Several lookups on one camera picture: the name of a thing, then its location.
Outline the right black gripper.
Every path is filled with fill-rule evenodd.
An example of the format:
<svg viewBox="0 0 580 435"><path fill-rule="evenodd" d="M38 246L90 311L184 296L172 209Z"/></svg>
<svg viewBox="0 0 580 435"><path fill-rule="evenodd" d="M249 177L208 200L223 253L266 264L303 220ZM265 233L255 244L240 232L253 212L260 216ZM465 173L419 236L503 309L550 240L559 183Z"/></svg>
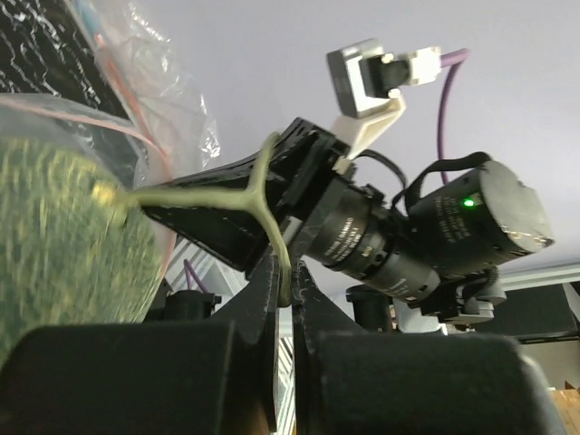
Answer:
<svg viewBox="0 0 580 435"><path fill-rule="evenodd" d="M254 269L269 248L280 256L282 231L293 263L306 256L348 276L382 276L394 248L391 219L379 190L354 184L355 165L336 171L346 151L296 118L230 174L144 188L142 208L240 271Z"/></svg>

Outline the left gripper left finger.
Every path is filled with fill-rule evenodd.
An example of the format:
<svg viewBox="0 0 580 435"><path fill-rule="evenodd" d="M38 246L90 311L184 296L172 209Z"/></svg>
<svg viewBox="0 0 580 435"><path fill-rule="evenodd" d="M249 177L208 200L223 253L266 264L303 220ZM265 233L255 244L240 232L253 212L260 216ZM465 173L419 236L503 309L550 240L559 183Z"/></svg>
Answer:
<svg viewBox="0 0 580 435"><path fill-rule="evenodd" d="M200 321L44 327L1 372L4 434L276 430L277 262Z"/></svg>

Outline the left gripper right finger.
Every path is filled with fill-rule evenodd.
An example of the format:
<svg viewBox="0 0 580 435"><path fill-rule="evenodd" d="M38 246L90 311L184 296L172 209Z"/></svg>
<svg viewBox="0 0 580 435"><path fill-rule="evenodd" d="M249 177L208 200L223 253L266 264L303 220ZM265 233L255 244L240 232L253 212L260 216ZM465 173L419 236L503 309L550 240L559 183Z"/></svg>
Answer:
<svg viewBox="0 0 580 435"><path fill-rule="evenodd" d="M293 274L301 434L562 434L546 378L496 335L370 333Z"/></svg>

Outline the green netted melon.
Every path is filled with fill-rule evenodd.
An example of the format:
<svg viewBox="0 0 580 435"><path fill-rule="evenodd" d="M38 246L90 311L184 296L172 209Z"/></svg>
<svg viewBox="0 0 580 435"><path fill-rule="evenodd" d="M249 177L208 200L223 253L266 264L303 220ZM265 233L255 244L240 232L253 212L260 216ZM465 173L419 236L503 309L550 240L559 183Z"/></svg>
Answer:
<svg viewBox="0 0 580 435"><path fill-rule="evenodd" d="M245 188L126 190L103 166L50 142L1 141L1 355L51 325L136 324L164 275L146 206L244 211L265 230L281 269L291 260L266 204L266 172L278 134L265 140Z"/></svg>

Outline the clear zip top bag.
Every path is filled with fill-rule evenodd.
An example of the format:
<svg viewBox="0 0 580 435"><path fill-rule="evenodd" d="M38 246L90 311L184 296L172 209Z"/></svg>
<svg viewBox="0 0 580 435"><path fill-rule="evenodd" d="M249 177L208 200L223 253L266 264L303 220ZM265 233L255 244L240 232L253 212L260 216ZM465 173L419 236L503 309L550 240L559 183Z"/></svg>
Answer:
<svg viewBox="0 0 580 435"><path fill-rule="evenodd" d="M168 177L160 151L119 120L50 95L1 98L1 282L158 282L174 235L113 195Z"/></svg>

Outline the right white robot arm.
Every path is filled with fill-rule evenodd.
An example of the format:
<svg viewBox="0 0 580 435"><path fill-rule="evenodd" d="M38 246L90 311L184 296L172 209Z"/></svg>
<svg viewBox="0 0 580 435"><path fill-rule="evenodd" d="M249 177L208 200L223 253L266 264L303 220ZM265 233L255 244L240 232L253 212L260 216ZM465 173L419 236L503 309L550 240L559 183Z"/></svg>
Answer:
<svg viewBox="0 0 580 435"><path fill-rule="evenodd" d="M359 186L347 146L296 119L275 140L266 201L293 258L307 256L443 323L475 324L504 300L498 267L550 247L554 234L539 196L488 154L438 160L454 171L423 194L423 177L386 198Z"/></svg>

